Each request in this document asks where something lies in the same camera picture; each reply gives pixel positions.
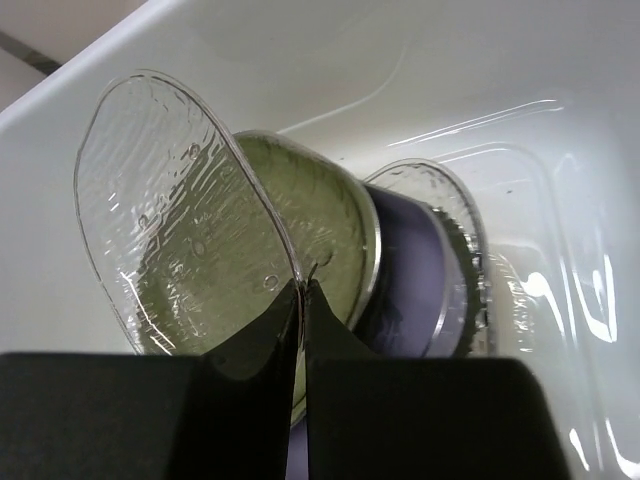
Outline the purple square plate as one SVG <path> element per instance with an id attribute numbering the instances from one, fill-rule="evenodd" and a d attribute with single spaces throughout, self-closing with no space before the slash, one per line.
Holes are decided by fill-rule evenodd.
<path id="1" fill-rule="evenodd" d="M 364 316 L 350 332 L 379 356 L 450 359 L 461 327 L 446 309 L 453 302 L 451 281 L 460 272 L 443 229 L 413 200 L 375 187 L 370 195 L 381 227 L 381 275 Z M 313 479 L 307 415 L 290 437 L 286 475 Z"/>

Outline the clear plate with slots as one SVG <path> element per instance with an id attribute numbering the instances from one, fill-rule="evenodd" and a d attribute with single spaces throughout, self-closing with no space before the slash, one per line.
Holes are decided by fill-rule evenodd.
<path id="1" fill-rule="evenodd" d="M 478 207 L 462 180 L 444 165 L 426 159 L 394 162 L 365 183 L 404 196 L 427 208 L 444 228 L 461 267 L 467 304 L 457 356 L 496 354 L 486 231 Z"/>

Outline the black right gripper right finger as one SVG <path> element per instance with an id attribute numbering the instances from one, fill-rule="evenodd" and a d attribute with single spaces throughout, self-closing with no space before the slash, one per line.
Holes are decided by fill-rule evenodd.
<path id="1" fill-rule="evenodd" d="M 510 358 L 374 354 L 307 287 L 313 479 L 566 479 L 544 392 Z"/>

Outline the white plastic bin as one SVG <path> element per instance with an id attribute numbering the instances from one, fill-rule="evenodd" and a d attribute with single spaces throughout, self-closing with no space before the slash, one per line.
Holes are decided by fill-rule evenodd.
<path id="1" fill-rule="evenodd" d="M 405 159 L 470 190 L 503 354 L 543 384 L 576 479 L 639 475 L 635 1 L 5 1 L 1 347 L 126 352 L 74 212 L 76 152 L 114 78 L 197 92 L 360 177 Z"/>

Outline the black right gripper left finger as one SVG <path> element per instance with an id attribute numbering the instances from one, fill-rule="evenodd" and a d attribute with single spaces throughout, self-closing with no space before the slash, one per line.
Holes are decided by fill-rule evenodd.
<path id="1" fill-rule="evenodd" d="M 198 356 L 8 353 L 5 479 L 281 479 L 300 293 Z"/>

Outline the clear plate with dots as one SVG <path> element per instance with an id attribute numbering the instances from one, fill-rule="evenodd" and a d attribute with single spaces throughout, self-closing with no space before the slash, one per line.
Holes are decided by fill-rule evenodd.
<path id="1" fill-rule="evenodd" d="M 262 314 L 303 269 L 229 129 L 153 70 L 112 80 L 74 171 L 90 264 L 139 354 L 196 355 Z"/>

